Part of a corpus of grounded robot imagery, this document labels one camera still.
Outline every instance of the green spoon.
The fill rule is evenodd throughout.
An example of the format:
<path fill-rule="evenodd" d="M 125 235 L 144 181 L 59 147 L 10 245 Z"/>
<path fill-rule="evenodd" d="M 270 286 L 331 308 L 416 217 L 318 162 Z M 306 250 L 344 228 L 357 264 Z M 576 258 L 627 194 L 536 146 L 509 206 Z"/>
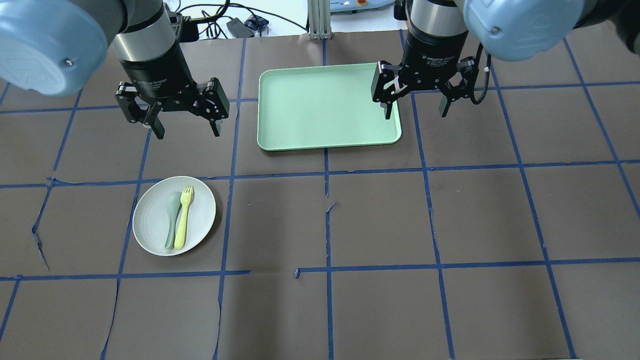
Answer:
<path fill-rule="evenodd" d="M 178 218 L 178 210 L 180 209 L 180 195 L 181 193 L 179 192 L 172 193 L 166 202 L 166 213 L 169 215 L 169 233 L 166 235 L 166 242 L 164 243 L 166 250 L 170 250 L 173 247 L 175 221 Z"/>

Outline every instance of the blue tape grid line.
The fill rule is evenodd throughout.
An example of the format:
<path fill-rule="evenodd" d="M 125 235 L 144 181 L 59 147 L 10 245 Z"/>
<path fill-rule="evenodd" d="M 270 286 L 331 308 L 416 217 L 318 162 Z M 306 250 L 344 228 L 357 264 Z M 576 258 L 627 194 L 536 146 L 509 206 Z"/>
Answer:
<path fill-rule="evenodd" d="M 515 134 L 513 132 L 513 128 L 511 127 L 511 120 L 509 119 L 509 113 L 507 112 L 506 105 L 504 103 L 504 99 L 502 97 L 502 90 L 500 89 L 500 84 L 498 82 L 498 77 L 495 73 L 495 68 L 492 65 L 492 76 L 493 82 L 495 83 L 495 87 L 497 88 L 498 99 L 500 101 L 500 107 L 502 108 L 502 114 L 504 115 L 504 120 L 507 125 L 507 129 L 509 131 L 509 137 L 511 138 L 511 143 L 513 144 L 513 151 L 516 156 L 516 160 L 520 165 L 520 175 L 522 176 L 522 182 L 524 184 L 525 193 L 527 194 L 527 200 L 529 201 L 529 207 L 531 209 L 531 215 L 533 217 L 534 225 L 536 226 L 536 232 L 538 234 L 538 240 L 540 241 L 540 249 L 542 251 L 542 255 L 545 259 L 545 266 L 547 268 L 547 274 L 549 276 L 549 282 L 551 283 L 551 289 L 554 294 L 554 298 L 556 301 L 558 316 L 560 317 L 560 323 L 563 328 L 564 338 L 566 340 L 567 348 L 569 350 L 569 355 L 571 358 L 576 358 L 575 350 L 573 348 L 573 341 L 571 340 L 571 334 L 569 333 L 569 326 L 566 323 L 566 318 L 564 317 L 564 309 L 562 307 L 562 302 L 560 300 L 560 294 L 557 289 L 556 277 L 554 275 L 553 269 L 551 267 L 551 263 L 549 261 L 549 255 L 547 253 L 547 246 L 545 245 L 545 239 L 542 235 L 542 228 L 540 227 L 540 222 L 538 221 L 538 212 L 536 211 L 536 206 L 533 202 L 533 196 L 531 195 L 531 189 L 529 188 L 529 181 L 527 180 L 527 174 L 525 172 L 525 167 L 522 163 L 522 158 L 520 157 L 520 150 L 518 150 L 518 144 L 516 143 Z"/>
<path fill-rule="evenodd" d="M 322 39 L 322 65 L 326 66 L 326 39 Z M 324 196 L 329 197 L 329 149 L 324 148 Z M 324 214 L 325 221 L 325 241 L 326 241 L 326 323 L 327 323 L 327 346 L 329 360 L 333 360 L 333 283 L 331 275 L 331 209 L 336 205 L 334 202 Z"/>
<path fill-rule="evenodd" d="M 635 160 L 620 160 L 622 164 L 640 164 L 639 159 Z M 577 161 L 573 163 L 524 163 L 522 166 L 525 168 L 538 168 L 538 167 L 575 167 L 575 166 L 596 166 L 596 165 L 616 165 L 613 160 L 607 161 Z M 460 165 L 460 166 L 441 166 L 441 167 L 429 167 L 427 171 L 464 171 L 464 170 L 486 170 L 494 168 L 520 168 L 519 164 L 493 164 L 493 165 Z M 328 173 L 330 176 L 337 175 L 350 175 L 350 174 L 387 174 L 398 172 L 422 172 L 422 168 L 375 168 L 375 169 L 363 169 L 363 170 L 330 170 Z M 267 179 L 278 177 L 307 177 L 307 176 L 326 176 L 326 172 L 286 172 L 276 174 L 254 174 L 254 175 L 235 175 L 235 179 Z M 214 180 L 229 180 L 230 176 L 196 176 L 196 179 L 202 181 L 214 181 Z M 56 187 L 70 187 L 70 186 L 121 186 L 121 185 L 136 185 L 136 184 L 149 184 L 157 183 L 163 179 L 140 179 L 140 180 L 124 180 L 124 181 L 94 181 L 86 183 L 71 183 L 68 181 L 53 179 Z M 46 188 L 45 183 L 40 184 L 2 184 L 0 189 L 12 189 L 12 188 Z"/>
<path fill-rule="evenodd" d="M 9 321 L 9 314 L 11 313 L 11 308 L 13 307 L 13 302 L 15 301 L 15 295 L 18 293 L 18 287 L 20 286 L 20 279 L 16 280 L 13 284 L 13 291 L 11 292 L 11 297 L 9 298 L 9 304 L 6 307 L 6 311 L 4 312 L 4 318 L 2 319 L 2 325 L 0 325 L 0 341 L 2 341 L 2 337 L 4 335 L 4 329 L 6 328 L 6 323 Z"/>
<path fill-rule="evenodd" d="M 591 106 L 591 110 L 593 111 L 593 115 L 595 115 L 596 120 L 598 121 L 598 125 L 600 126 L 600 130 L 602 130 L 602 135 L 604 136 L 605 140 L 607 141 L 607 145 L 609 146 L 609 150 L 611 151 L 611 155 L 613 155 L 613 160 L 616 162 L 616 165 L 618 166 L 618 170 L 620 171 L 620 176 L 622 177 L 622 181 L 625 183 L 625 186 L 627 187 L 627 192 L 629 193 L 629 197 L 631 198 L 631 203 L 633 203 L 634 208 L 636 209 L 636 214 L 638 215 L 638 218 L 640 218 L 640 206 L 638 206 L 638 201 L 636 200 L 636 196 L 634 195 L 633 189 L 631 189 L 631 185 L 629 184 L 629 180 L 627 178 L 627 174 L 625 173 L 625 170 L 622 167 L 620 159 L 618 158 L 618 153 L 616 152 L 616 149 L 613 147 L 613 143 L 611 142 L 611 138 L 609 138 L 609 134 L 607 133 L 607 129 L 604 126 L 604 123 L 602 122 L 602 119 L 600 118 L 600 114 L 598 112 L 598 109 L 596 109 L 596 105 L 593 102 L 593 99 L 591 98 L 591 94 L 589 93 L 589 88 L 584 83 L 584 78 L 582 77 L 582 73 L 580 72 L 580 68 L 578 67 L 578 63 L 575 61 L 575 57 L 573 56 L 573 51 L 571 51 L 571 47 L 569 46 L 569 42 L 566 40 L 566 38 L 563 39 L 563 41 L 564 41 L 564 46 L 566 47 L 566 50 L 569 52 L 569 57 L 571 58 L 571 62 L 573 63 L 573 67 L 575 68 L 575 72 L 578 74 L 578 79 L 580 79 L 580 84 L 582 85 L 582 89 L 584 90 L 584 94 L 587 96 L 587 100 L 589 101 L 589 105 Z"/>
<path fill-rule="evenodd" d="M 149 150 L 149 143 L 151 142 L 151 129 L 147 130 L 147 139 L 145 140 L 145 147 L 142 151 L 142 159 L 140 160 L 140 169 L 138 170 L 138 180 L 142 179 L 142 174 L 145 171 L 145 165 L 147 162 L 147 152 Z M 136 192 L 133 195 L 133 201 L 131 203 L 131 212 L 129 213 L 129 223 L 127 224 L 127 232 L 125 233 L 124 243 L 122 245 L 122 255 L 120 256 L 120 264 L 118 266 L 118 275 L 116 277 L 116 293 L 115 301 L 113 302 L 113 312 L 111 314 L 111 323 L 109 325 L 109 332 L 107 338 L 104 341 L 102 352 L 100 353 L 100 360 L 104 360 L 107 356 L 107 348 L 109 347 L 109 339 L 111 338 L 111 331 L 113 330 L 113 323 L 116 318 L 116 309 L 118 307 L 118 297 L 120 295 L 120 283 L 122 281 L 122 271 L 124 269 L 124 263 L 127 257 L 127 249 L 129 248 L 129 240 L 131 237 L 131 228 L 133 226 L 133 213 L 138 203 L 138 196 L 140 195 L 140 183 L 136 185 Z"/>
<path fill-rule="evenodd" d="M 69 116 L 69 122 L 67 122 L 67 128 L 65 129 L 65 136 L 62 137 L 62 143 L 60 144 L 60 149 L 58 150 L 58 156 L 56 157 L 56 162 L 53 165 L 53 171 L 58 171 L 58 165 L 60 164 L 60 158 L 62 157 L 62 153 L 65 150 L 65 144 L 67 144 L 67 138 L 69 137 L 69 131 L 71 130 L 71 125 L 74 123 L 74 117 L 76 116 L 76 108 L 78 103 L 80 102 L 80 97 L 82 96 L 82 89 L 78 91 L 78 96 L 76 97 L 76 102 L 74 103 L 74 107 L 71 110 L 71 116 Z"/>
<path fill-rule="evenodd" d="M 554 266 L 563 265 L 589 265 L 589 264 L 620 264 L 620 263 L 640 263 L 640 257 L 634 258 L 593 258 L 593 259 L 556 259 L 549 260 Z M 495 261 L 487 263 L 442 263 L 444 269 L 460 268 L 504 268 L 519 266 L 545 266 L 544 260 L 532 261 Z M 320 272 L 366 272 L 366 271 L 392 271 L 392 270 L 434 270 L 437 264 L 400 264 L 400 265 L 354 265 L 354 266 L 326 266 L 308 267 L 296 269 L 297 277 L 305 273 Z M 122 274 L 122 279 L 155 279 L 164 277 L 207 277 L 220 276 L 222 271 L 196 271 L 196 272 L 152 272 L 152 273 L 130 273 Z M 249 275 L 249 270 L 226 270 L 227 275 Z M 117 279 L 118 274 L 80 274 L 80 275 L 16 275 L 11 277 L 0 277 L 0 282 L 20 281 L 55 281 L 55 280 L 92 280 L 92 279 Z"/>
<path fill-rule="evenodd" d="M 426 192 L 426 197 L 427 197 L 427 207 L 429 211 L 429 226 L 431 228 L 433 252 L 436 259 L 436 267 L 438 269 L 438 284 L 440 288 L 440 301 L 442 303 L 442 315 L 444 318 L 445 332 L 447 334 L 447 346 L 449 347 L 449 357 L 455 360 L 456 354 L 453 347 L 453 336 L 451 334 L 451 322 L 449 321 L 449 305 L 447 304 L 447 292 L 445 290 L 444 274 L 442 272 L 442 262 L 440 260 L 440 251 L 438 250 L 436 230 L 433 223 L 433 202 L 431 201 L 431 187 L 429 186 L 429 173 L 427 168 L 427 161 L 424 156 L 424 150 L 422 149 L 422 135 L 420 133 L 418 109 L 415 105 L 415 94 L 411 94 L 411 104 L 413 107 L 413 123 L 415 126 L 415 133 L 418 139 L 418 150 L 420 152 L 420 162 L 422 163 L 422 176 L 424 178 L 424 190 Z"/>
<path fill-rule="evenodd" d="M 240 57 L 240 75 L 238 82 L 238 99 L 242 98 L 242 89 L 243 89 L 243 77 L 244 77 L 244 60 L 246 55 L 246 38 L 243 39 L 242 42 L 242 55 Z M 225 272 L 227 271 L 227 252 L 229 248 L 229 231 L 231 228 L 231 209 L 233 205 L 233 197 L 234 197 L 234 183 L 236 180 L 236 160 L 237 160 L 237 149 L 238 149 L 238 132 L 240 128 L 240 109 L 242 107 L 242 102 L 237 103 L 237 113 L 236 113 L 236 128 L 234 131 L 234 149 L 231 156 L 231 173 L 229 175 L 229 196 L 227 201 L 227 216 L 225 219 L 225 239 L 222 247 L 222 262 L 220 265 L 220 269 L 222 271 L 220 275 L 220 285 L 218 287 L 218 305 L 220 306 L 220 319 L 218 322 L 218 338 L 216 339 L 216 350 L 213 354 L 213 360 L 218 359 L 218 345 L 220 344 L 220 332 L 222 325 L 222 309 L 223 309 L 223 299 L 224 299 L 224 291 L 225 291 Z"/>
<path fill-rule="evenodd" d="M 7 83 L 7 84 L 4 86 L 4 90 L 2 91 L 2 95 L 0 95 L 0 105 L 2 105 L 2 102 L 4 101 L 4 97 L 6 97 L 6 93 L 7 93 L 7 91 L 9 91 L 9 86 L 10 86 L 10 85 L 11 85 L 11 84 Z"/>

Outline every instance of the fork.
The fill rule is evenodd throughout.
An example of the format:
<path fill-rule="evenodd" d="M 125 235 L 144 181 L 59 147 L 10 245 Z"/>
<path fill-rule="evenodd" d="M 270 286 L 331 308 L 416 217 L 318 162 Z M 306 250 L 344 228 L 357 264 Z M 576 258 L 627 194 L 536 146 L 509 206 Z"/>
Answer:
<path fill-rule="evenodd" d="M 193 186 L 187 185 L 182 191 L 182 195 L 180 195 L 182 215 L 180 216 L 180 223 L 178 224 L 178 231 L 175 234 L 175 243 L 173 245 L 176 250 L 182 249 L 187 238 L 187 214 L 189 213 L 191 202 L 193 202 Z"/>

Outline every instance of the plate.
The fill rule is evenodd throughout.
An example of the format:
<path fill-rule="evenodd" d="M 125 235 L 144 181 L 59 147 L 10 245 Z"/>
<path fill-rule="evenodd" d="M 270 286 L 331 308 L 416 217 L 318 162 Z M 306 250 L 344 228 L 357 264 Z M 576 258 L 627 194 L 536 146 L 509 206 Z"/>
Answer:
<path fill-rule="evenodd" d="M 166 203 L 173 192 L 182 192 L 187 185 L 193 186 L 193 202 L 187 217 L 187 238 L 180 250 L 164 249 L 169 232 L 169 216 Z M 151 186 L 140 198 L 133 211 L 133 235 L 140 246 L 151 254 L 173 256 L 187 252 L 209 233 L 216 218 L 216 198 L 211 189 L 194 177 L 175 176 Z"/>

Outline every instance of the light green plastic tray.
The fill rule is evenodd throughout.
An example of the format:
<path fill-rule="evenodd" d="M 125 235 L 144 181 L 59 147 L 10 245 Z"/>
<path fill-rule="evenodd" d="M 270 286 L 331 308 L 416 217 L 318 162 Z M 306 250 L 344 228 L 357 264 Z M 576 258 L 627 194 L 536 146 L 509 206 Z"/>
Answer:
<path fill-rule="evenodd" d="M 258 145 L 267 151 L 394 143 L 397 106 L 386 120 L 371 101 L 376 64 L 278 69 L 260 76 Z"/>

